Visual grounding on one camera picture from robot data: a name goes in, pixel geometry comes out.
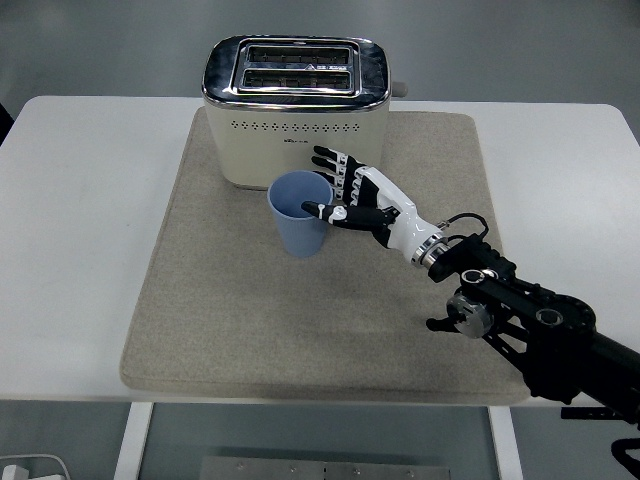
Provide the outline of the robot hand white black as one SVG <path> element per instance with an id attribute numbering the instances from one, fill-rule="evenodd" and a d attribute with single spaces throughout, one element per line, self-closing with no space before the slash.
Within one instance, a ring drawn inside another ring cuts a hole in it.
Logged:
<path id="1" fill-rule="evenodd" d="M 429 267 L 448 250 L 441 229 L 423 220 L 414 202 L 378 169 L 326 147 L 314 152 L 312 162 L 338 203 L 305 201 L 304 211 L 336 227 L 370 232 L 415 266 Z"/>

